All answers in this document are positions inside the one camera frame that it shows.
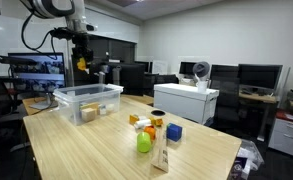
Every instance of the blue block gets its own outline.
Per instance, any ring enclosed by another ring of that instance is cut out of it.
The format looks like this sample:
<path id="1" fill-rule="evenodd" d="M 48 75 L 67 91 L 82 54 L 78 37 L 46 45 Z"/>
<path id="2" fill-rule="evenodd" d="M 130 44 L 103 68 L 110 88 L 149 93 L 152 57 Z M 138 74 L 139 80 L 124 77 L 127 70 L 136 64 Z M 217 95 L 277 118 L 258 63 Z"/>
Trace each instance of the blue block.
<path id="1" fill-rule="evenodd" d="M 167 125 L 166 137 L 167 139 L 178 141 L 182 137 L 183 128 L 176 124 L 169 123 Z"/>

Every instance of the yellow object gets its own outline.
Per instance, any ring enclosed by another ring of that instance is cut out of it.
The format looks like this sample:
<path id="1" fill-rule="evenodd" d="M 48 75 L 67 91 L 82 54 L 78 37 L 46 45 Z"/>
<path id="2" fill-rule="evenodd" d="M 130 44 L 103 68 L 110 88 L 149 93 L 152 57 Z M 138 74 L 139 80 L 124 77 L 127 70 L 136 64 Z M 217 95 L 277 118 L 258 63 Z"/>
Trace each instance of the yellow object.
<path id="1" fill-rule="evenodd" d="M 161 126 L 163 124 L 163 119 L 156 119 L 156 126 Z"/>
<path id="2" fill-rule="evenodd" d="M 94 120 L 97 114 L 96 109 L 92 109 L 92 108 L 83 109 L 81 112 L 82 112 L 82 119 L 85 122 Z"/>
<path id="3" fill-rule="evenodd" d="M 80 106 L 80 109 L 81 110 L 87 109 L 87 108 L 98 109 L 98 105 L 99 105 L 98 103 L 89 103 L 89 104 Z"/>
<path id="4" fill-rule="evenodd" d="M 129 115 L 129 124 L 133 125 L 136 123 L 136 121 L 139 121 L 137 115 Z"/>
<path id="5" fill-rule="evenodd" d="M 153 126 L 156 125 L 156 119 L 154 117 L 149 118 L 150 122 L 152 123 Z"/>
<path id="6" fill-rule="evenodd" d="M 85 71 L 86 70 L 86 61 L 85 58 L 80 58 L 79 62 L 77 62 L 77 68 L 79 70 Z"/>

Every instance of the green cup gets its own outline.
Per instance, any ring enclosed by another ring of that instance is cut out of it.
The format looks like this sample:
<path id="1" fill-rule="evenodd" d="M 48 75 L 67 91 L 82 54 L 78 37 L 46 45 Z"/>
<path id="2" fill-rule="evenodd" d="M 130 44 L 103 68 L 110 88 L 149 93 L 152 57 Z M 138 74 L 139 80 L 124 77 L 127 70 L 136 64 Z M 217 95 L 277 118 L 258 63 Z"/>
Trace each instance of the green cup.
<path id="1" fill-rule="evenodd" d="M 148 152 L 152 147 L 150 136 L 146 132 L 141 132 L 137 135 L 137 150 L 139 152 Z"/>

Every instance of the wire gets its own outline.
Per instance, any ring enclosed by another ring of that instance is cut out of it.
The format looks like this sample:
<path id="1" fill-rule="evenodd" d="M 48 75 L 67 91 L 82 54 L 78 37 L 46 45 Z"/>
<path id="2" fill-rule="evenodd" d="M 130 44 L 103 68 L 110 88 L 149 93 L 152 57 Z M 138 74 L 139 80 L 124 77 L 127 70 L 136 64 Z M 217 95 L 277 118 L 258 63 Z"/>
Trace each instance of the wire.
<path id="1" fill-rule="evenodd" d="M 52 98 L 50 98 L 50 99 L 51 99 L 51 100 L 50 100 L 50 104 L 49 104 L 46 108 L 41 109 L 40 111 L 37 111 L 37 112 L 35 112 L 35 113 L 32 114 L 32 115 L 38 114 L 38 113 L 40 113 L 40 112 L 42 112 L 42 111 L 44 111 L 44 110 L 46 110 L 46 109 L 49 109 L 49 108 L 53 105 L 53 102 L 55 101 L 55 100 L 52 100 Z"/>
<path id="2" fill-rule="evenodd" d="M 26 43 L 26 41 L 25 41 L 25 29 L 26 29 L 26 27 L 27 27 L 27 25 L 28 25 L 30 19 L 33 17 L 34 13 L 35 13 L 35 12 L 32 10 L 30 16 L 28 16 L 28 17 L 26 18 L 25 22 L 23 23 L 22 31 L 21 31 L 22 42 L 23 42 L 23 44 L 24 44 L 28 49 L 33 50 L 33 51 L 36 51 L 36 52 L 38 52 L 39 54 L 45 55 L 45 56 L 47 56 L 47 57 L 49 57 L 49 58 L 51 58 L 51 59 L 53 59 L 53 60 L 57 60 L 57 55 L 56 55 L 55 47 L 54 47 L 54 43 L 53 43 L 53 36 L 51 36 L 51 46 L 52 46 L 52 49 L 53 49 L 53 51 L 54 51 L 54 55 L 55 55 L 55 57 L 51 57 L 51 56 L 49 56 L 49 55 L 47 55 L 47 54 L 44 54 L 44 53 L 42 53 L 41 51 L 38 50 L 39 48 L 41 48 L 41 47 L 44 45 L 44 43 L 45 43 L 45 41 L 46 41 L 48 35 L 51 34 L 54 30 L 50 30 L 50 31 L 48 31 L 48 32 L 46 33 L 46 35 L 45 35 L 43 41 L 41 42 L 41 44 L 40 44 L 38 47 L 36 47 L 36 48 L 30 47 L 30 46 Z"/>

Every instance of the drawer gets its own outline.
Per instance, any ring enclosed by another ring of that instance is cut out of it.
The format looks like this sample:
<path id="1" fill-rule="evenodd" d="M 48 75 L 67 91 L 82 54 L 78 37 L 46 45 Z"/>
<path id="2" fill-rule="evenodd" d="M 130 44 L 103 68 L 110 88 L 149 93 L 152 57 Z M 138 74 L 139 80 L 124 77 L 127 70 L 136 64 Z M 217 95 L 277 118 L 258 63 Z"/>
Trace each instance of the drawer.
<path id="1" fill-rule="evenodd" d="M 293 155 L 293 136 L 273 131 L 269 147 Z"/>
<path id="2" fill-rule="evenodd" d="M 293 136 L 293 122 L 276 118 L 274 130 Z"/>

